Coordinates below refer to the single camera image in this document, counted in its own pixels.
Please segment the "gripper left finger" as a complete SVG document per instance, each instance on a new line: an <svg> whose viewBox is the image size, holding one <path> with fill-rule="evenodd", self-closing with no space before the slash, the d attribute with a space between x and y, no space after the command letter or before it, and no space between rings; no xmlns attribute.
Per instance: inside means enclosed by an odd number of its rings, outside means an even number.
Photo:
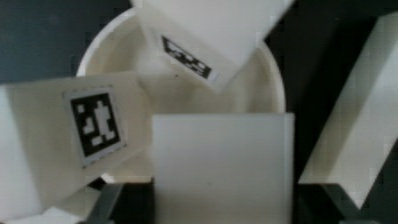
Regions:
<svg viewBox="0 0 398 224"><path fill-rule="evenodd" d="M154 224L150 183L106 184L84 224Z"/></svg>

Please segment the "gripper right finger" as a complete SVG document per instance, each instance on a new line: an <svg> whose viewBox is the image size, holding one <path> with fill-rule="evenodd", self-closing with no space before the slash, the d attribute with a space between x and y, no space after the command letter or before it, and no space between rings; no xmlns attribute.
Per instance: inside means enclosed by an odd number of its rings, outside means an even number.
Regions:
<svg viewBox="0 0 398 224"><path fill-rule="evenodd" d="M358 216L358 208L342 190L331 184L299 184L294 224L379 224Z"/></svg>

